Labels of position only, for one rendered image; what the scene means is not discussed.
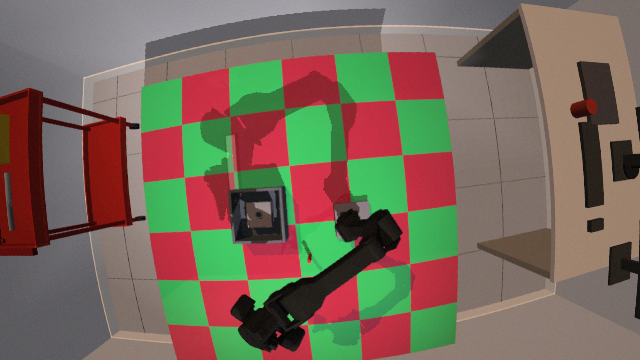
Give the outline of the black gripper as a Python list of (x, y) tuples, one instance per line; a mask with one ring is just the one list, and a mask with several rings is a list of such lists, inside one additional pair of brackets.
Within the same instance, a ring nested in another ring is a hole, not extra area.
[[(237, 302), (233, 305), (230, 310), (231, 315), (238, 319), (240, 322), (245, 322), (248, 317), (251, 316), (254, 312), (256, 301), (252, 298), (248, 297), (246, 294), (240, 296)], [(294, 352), (298, 350), (302, 339), (305, 335), (305, 330), (301, 327), (297, 329), (292, 328), (290, 331), (285, 331), (282, 327), (277, 327), (277, 331), (281, 333), (278, 337), (280, 339), (279, 345), (283, 346), (286, 349)]]

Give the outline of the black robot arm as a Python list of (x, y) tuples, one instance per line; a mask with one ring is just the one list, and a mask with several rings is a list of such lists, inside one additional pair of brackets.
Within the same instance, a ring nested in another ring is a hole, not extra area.
[[(264, 307), (256, 309), (238, 328), (250, 346), (269, 353), (276, 351), (280, 341), (275, 334), (277, 327), (286, 332), (297, 329), (315, 315), (331, 292), (368, 265), (382, 260), (401, 241), (403, 231), (388, 209), (379, 209), (368, 219), (360, 219), (353, 209), (341, 213), (334, 227), (344, 242), (363, 237), (359, 245), (314, 277), (298, 279), (270, 294)], [(292, 322), (288, 314), (293, 317)]]

